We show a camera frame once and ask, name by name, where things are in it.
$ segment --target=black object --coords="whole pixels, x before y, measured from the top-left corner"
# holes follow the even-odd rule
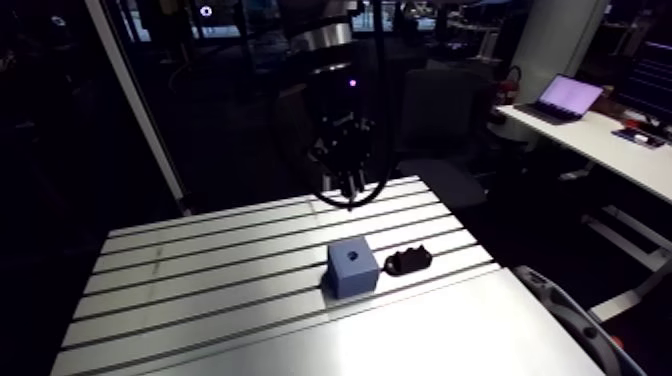
[[[397,252],[385,259],[383,270],[394,277],[418,270],[427,269],[432,264],[432,254],[424,246],[408,248],[404,252]]]
[[[638,112],[672,123],[672,40],[649,39],[637,51],[613,97]]]
[[[413,70],[406,75],[398,168],[418,175],[450,209],[486,201],[466,164],[480,147],[494,100],[494,83],[458,69]]]
[[[657,138],[654,138],[654,137],[640,131],[639,129],[635,129],[635,128],[619,129],[619,130],[613,131],[611,133],[613,133],[615,136],[624,138],[624,139],[626,139],[628,141],[631,141],[631,142],[634,142],[636,144],[640,144],[640,145],[642,145],[644,147],[647,147],[649,149],[655,149],[655,148],[658,148],[660,146],[665,145],[664,141],[661,141]],[[644,139],[643,141],[639,141],[636,138],[636,136],[638,136],[638,135],[646,137],[646,139]]]

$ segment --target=black plastic part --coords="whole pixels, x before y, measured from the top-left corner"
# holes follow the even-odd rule
[[[397,252],[385,260],[383,270],[391,276],[401,276],[427,269],[432,264],[432,254],[424,246],[408,248]]]

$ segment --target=desk leg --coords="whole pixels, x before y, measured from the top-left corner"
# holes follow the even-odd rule
[[[651,254],[647,254],[609,227],[594,218],[584,216],[585,222],[593,230],[609,239],[612,243],[616,244],[619,248],[623,249],[626,253],[653,271],[653,274],[639,286],[591,308],[589,313],[600,322],[609,320],[639,304],[644,296],[650,293],[651,290],[663,280],[663,277],[672,273],[672,242],[613,205],[607,206],[603,208],[603,210],[622,223],[628,225],[633,230],[639,232],[641,235],[657,244],[660,248]]]
[[[639,304],[644,296],[650,293],[663,280],[663,277],[670,273],[672,273],[672,260],[663,264],[641,285],[596,305],[588,313],[598,322],[605,322]]]

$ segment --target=office chair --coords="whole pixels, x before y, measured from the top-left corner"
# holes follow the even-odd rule
[[[466,165],[479,152],[494,85],[463,70],[413,70],[406,74],[397,145],[398,170],[418,175],[450,209],[486,201]]]

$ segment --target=metal frame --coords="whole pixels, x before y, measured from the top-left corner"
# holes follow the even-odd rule
[[[653,271],[653,274],[639,286],[592,307],[589,312],[599,322],[607,321],[639,304],[644,296],[662,281],[663,277],[672,273],[672,242],[613,205],[606,206],[602,210],[660,248],[647,254],[605,224],[590,216],[584,216],[584,222],[593,230]]]
[[[117,35],[107,18],[106,9],[103,8],[101,0],[86,0],[86,6],[91,15],[91,19],[96,26],[105,52],[110,59],[112,68],[119,80],[119,84],[133,110],[133,114],[138,121],[138,125],[149,145],[152,155],[159,165],[161,174],[163,175],[166,184],[168,184],[168,188],[183,215],[190,215],[190,211],[182,206],[184,188],[180,178],[170,160],[168,152],[165,150],[159,132],[154,127],[154,120],[146,106],[146,102],[143,100],[142,94],[136,87],[133,73],[129,70],[127,65],[127,57],[117,42]]]

